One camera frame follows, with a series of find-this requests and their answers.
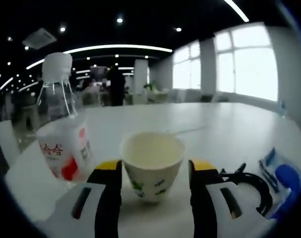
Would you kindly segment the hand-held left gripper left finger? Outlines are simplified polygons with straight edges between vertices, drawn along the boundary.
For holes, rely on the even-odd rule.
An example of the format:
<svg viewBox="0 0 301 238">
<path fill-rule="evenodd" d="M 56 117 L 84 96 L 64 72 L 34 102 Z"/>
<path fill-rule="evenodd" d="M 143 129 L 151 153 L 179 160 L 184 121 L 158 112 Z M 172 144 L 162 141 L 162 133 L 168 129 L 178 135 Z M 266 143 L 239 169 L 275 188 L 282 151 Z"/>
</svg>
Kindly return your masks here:
<svg viewBox="0 0 301 238">
<path fill-rule="evenodd" d="M 117 238 L 121 207 L 122 161 L 99 164 L 87 182 L 57 202 L 53 214 L 36 227 L 48 238 Z"/>
</svg>

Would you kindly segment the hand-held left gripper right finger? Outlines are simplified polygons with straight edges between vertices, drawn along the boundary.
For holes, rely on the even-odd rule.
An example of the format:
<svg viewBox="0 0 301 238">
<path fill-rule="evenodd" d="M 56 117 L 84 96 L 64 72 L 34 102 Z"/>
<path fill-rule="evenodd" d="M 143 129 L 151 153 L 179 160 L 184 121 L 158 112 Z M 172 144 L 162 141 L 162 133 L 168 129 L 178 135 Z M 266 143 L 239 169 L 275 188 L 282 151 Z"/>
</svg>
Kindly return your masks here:
<svg viewBox="0 0 301 238">
<path fill-rule="evenodd" d="M 210 163 L 189 160 L 190 204 L 196 238 L 264 238 L 276 225 Z"/>
</svg>

